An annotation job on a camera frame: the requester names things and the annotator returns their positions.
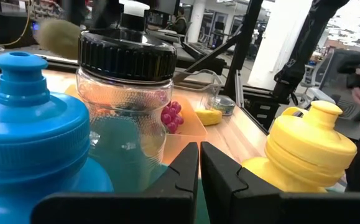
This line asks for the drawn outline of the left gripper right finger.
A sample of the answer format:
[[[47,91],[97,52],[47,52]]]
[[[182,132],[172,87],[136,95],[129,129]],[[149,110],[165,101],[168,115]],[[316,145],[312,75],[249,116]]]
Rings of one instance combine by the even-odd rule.
[[[200,158],[211,224],[360,224],[360,193],[283,192],[208,142]]]

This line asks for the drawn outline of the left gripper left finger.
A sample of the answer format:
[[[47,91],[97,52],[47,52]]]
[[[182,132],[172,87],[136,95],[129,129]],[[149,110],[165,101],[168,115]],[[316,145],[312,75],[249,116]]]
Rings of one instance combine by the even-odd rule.
[[[199,149],[189,143],[143,192],[52,194],[32,210],[31,224],[194,224]]]

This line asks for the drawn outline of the brown kiwi fruit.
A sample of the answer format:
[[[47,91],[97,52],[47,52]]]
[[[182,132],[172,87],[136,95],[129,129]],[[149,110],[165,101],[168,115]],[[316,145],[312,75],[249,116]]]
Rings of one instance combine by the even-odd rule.
[[[35,39],[45,50],[69,60],[78,58],[81,28],[61,19],[45,19],[40,23]]]

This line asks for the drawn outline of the teal plastic bin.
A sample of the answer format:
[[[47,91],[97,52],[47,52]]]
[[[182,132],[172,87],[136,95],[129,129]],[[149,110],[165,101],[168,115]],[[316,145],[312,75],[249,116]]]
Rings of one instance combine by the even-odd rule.
[[[90,141],[91,148],[94,145],[94,141],[92,139],[93,133],[91,128],[91,120],[90,120]],[[194,224],[210,224],[210,218],[208,215],[208,209],[206,206],[205,194],[203,190],[203,183],[201,179],[201,158],[200,158],[200,150],[201,146],[198,146],[199,149],[199,169],[198,169],[198,190],[197,190],[197,201],[196,201],[196,214]],[[133,194],[143,192],[145,189],[150,187],[167,169],[167,167],[171,164],[163,164],[159,163],[154,167],[147,167],[142,170],[138,167],[118,167],[114,166],[109,169],[106,166],[101,166],[106,170],[109,175],[110,184],[113,186],[114,192],[116,194]]]

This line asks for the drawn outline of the clear bottle black cap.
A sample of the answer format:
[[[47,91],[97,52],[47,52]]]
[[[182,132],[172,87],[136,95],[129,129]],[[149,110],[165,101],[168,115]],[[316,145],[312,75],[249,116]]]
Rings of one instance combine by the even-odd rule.
[[[161,113],[171,100],[177,53],[146,34],[147,5],[119,2],[118,22],[80,35],[76,89],[90,114],[90,157],[115,192],[140,192],[157,179],[162,162]]]

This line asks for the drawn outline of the yellow plastic bottle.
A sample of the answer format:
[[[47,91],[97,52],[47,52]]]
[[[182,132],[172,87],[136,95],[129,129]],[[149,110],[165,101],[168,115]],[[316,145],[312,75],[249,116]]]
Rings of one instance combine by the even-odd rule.
[[[265,155],[242,162],[256,176],[284,192],[326,192],[350,166],[357,147],[335,131],[342,110],[323,100],[309,110],[289,107],[267,135]]]

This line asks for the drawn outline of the red toy grape bunch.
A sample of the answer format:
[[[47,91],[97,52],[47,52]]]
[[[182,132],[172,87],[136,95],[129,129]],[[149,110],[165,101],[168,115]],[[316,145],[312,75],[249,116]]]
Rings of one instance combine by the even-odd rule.
[[[177,129],[184,123],[181,111],[181,104],[177,101],[171,101],[161,112],[161,122],[170,134],[175,134]]]

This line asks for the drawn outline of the yellow toy banana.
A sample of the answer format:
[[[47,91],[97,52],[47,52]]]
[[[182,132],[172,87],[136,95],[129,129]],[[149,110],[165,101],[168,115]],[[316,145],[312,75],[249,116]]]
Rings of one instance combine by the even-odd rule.
[[[223,117],[219,110],[195,110],[195,113],[204,126],[219,124]]]

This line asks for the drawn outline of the silver tin can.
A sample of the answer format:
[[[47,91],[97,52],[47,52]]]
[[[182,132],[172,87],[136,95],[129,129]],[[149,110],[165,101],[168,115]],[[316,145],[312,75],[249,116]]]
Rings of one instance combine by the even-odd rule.
[[[212,96],[208,100],[208,105],[211,108],[222,112],[223,116],[231,116],[236,106],[235,102],[225,95]]]

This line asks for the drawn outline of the blue plastic bottle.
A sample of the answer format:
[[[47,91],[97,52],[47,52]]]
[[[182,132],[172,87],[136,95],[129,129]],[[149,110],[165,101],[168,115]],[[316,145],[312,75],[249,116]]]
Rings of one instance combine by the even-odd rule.
[[[90,118],[79,99],[52,93],[43,58],[0,54],[0,224],[29,224],[32,209],[56,192],[110,192],[88,155]]]

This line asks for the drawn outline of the clear plastic container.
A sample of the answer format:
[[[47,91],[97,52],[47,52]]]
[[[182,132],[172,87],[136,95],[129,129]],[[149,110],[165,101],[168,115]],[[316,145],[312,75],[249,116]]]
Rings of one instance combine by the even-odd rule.
[[[193,73],[176,71],[173,81],[175,88],[196,93],[200,97],[196,107],[206,110],[213,109],[214,100],[223,87],[219,75],[208,69]]]

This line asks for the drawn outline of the black computer tower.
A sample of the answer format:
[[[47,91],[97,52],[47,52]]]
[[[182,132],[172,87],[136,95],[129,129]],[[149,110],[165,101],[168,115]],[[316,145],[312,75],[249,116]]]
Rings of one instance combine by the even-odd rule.
[[[36,45],[34,31],[39,25],[26,12],[0,12],[0,45],[14,49]]]

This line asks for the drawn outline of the orange translucent container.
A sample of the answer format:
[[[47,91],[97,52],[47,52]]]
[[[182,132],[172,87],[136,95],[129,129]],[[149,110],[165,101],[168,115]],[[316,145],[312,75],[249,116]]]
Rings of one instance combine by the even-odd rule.
[[[90,156],[109,169],[169,164],[188,143],[207,136],[189,96],[171,89],[81,84],[69,86],[66,93],[89,108],[94,141]],[[183,120],[173,133],[163,122],[169,103],[180,105],[177,117]]]

